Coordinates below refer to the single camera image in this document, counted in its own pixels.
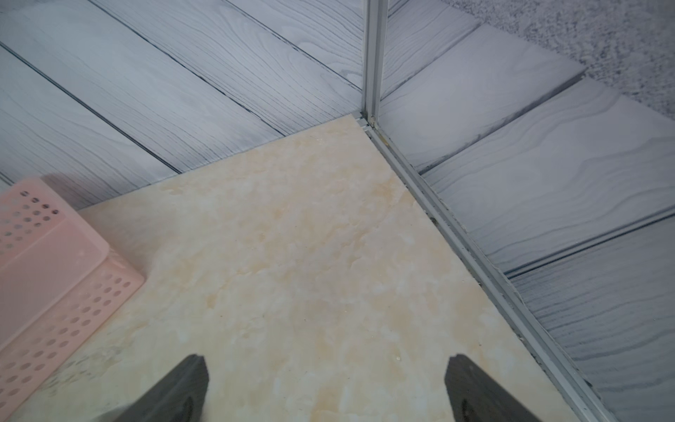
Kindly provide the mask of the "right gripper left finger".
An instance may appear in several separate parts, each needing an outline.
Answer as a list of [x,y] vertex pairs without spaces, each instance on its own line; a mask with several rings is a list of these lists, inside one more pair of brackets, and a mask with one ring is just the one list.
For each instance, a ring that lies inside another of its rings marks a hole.
[[200,421],[208,384],[205,357],[188,355],[115,421]]

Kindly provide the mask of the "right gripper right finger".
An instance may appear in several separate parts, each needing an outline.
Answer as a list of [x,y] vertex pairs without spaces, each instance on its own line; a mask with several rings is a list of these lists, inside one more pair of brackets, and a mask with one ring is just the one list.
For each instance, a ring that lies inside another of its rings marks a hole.
[[455,421],[541,421],[464,354],[449,358],[444,382]]

